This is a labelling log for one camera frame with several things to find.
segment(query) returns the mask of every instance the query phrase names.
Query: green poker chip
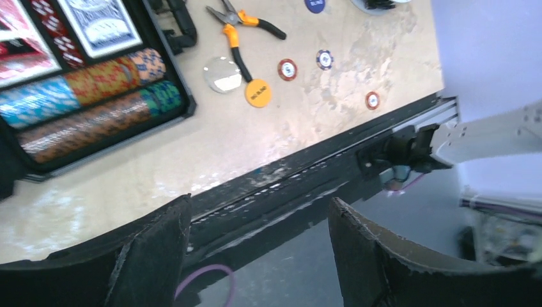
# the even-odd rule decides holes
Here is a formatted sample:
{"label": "green poker chip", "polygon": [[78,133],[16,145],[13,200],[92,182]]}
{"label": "green poker chip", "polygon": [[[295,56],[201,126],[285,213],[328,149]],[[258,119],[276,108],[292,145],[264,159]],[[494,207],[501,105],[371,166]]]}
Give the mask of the green poker chip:
{"label": "green poker chip", "polygon": [[171,99],[170,104],[168,105],[169,107],[168,111],[179,108],[182,105],[182,99],[181,99],[181,94],[179,93],[179,90],[172,82],[166,81],[164,83],[165,83],[166,91]]}
{"label": "green poker chip", "polygon": [[160,114],[164,114],[164,108],[167,109],[167,105],[169,104],[170,99],[163,83],[164,82],[153,84],[148,88],[155,97],[155,101],[158,105]]}
{"label": "green poker chip", "polygon": [[151,92],[148,91],[148,90],[141,90],[141,91],[139,91],[139,94],[145,100],[145,103],[149,107],[149,110],[151,112],[151,116],[156,117],[156,116],[160,115],[160,108],[158,108],[158,105],[156,104],[156,101],[155,101],[153,95],[151,94]]}

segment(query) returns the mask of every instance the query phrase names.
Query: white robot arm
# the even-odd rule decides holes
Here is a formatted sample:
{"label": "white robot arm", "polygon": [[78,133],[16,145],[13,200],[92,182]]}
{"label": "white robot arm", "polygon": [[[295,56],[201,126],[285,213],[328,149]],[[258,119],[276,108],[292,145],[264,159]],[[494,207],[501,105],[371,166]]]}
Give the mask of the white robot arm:
{"label": "white robot arm", "polygon": [[448,165],[542,152],[542,100],[473,122],[441,125],[430,146],[432,158]]}
{"label": "white robot arm", "polygon": [[542,152],[542,100],[473,122],[425,126],[414,136],[395,133],[379,159],[429,173],[469,160],[534,152]]}

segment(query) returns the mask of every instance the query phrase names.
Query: marble table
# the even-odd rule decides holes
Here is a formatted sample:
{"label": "marble table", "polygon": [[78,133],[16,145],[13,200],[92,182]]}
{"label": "marble table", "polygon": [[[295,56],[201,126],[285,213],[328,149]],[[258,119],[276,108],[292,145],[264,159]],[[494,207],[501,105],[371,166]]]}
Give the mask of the marble table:
{"label": "marble table", "polygon": [[[196,114],[42,184],[19,182],[15,196],[0,203],[0,263],[42,260],[179,195],[213,189],[444,87],[430,0],[401,4],[377,17],[350,1],[327,1],[320,14],[301,0],[232,2],[288,34],[280,41],[263,30],[238,27],[252,76],[271,86],[269,105],[250,106],[242,87],[228,94],[208,87],[205,63],[230,57],[222,25],[205,10],[222,5],[188,1],[199,41],[177,61],[198,103]],[[165,15],[160,23],[170,28],[173,18]],[[316,65],[320,49],[332,53],[331,70]],[[283,58],[298,66],[294,81],[277,75]],[[374,111],[364,101],[370,91],[381,99]],[[254,185],[272,180],[262,176]]]}

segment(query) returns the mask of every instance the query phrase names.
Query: stack of poker chips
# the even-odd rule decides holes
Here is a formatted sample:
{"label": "stack of poker chips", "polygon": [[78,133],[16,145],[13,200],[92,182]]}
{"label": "stack of poker chips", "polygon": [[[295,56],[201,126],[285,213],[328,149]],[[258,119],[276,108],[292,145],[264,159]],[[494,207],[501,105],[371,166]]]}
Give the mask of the stack of poker chips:
{"label": "stack of poker chips", "polygon": [[165,72],[160,54],[145,49],[0,93],[0,116],[23,129],[159,80]]}
{"label": "stack of poker chips", "polygon": [[49,162],[181,107],[170,81],[149,86],[165,72],[160,54],[145,49],[0,93],[0,116],[36,162]]}
{"label": "stack of poker chips", "polygon": [[173,83],[162,81],[17,137],[25,152],[45,163],[180,107],[181,101]]}

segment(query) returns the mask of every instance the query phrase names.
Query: pliers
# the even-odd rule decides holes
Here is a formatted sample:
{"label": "pliers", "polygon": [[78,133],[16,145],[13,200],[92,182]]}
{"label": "pliers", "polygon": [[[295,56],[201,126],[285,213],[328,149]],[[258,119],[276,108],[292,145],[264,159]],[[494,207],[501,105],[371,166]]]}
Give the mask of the pliers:
{"label": "pliers", "polygon": [[241,58],[241,54],[239,53],[239,37],[237,35],[235,25],[243,24],[249,27],[258,27],[268,31],[269,33],[273,34],[281,40],[286,39],[286,33],[282,32],[279,28],[275,27],[273,24],[263,19],[247,16],[244,10],[240,10],[239,12],[237,12],[228,0],[222,0],[222,2],[226,7],[226,14],[218,12],[210,6],[207,6],[207,10],[219,21],[224,23],[224,29],[222,30],[222,32],[228,37],[229,47],[231,48],[233,60],[239,67],[243,79],[245,79],[247,83],[250,83],[252,81],[252,76],[248,68],[245,66],[243,58]]}

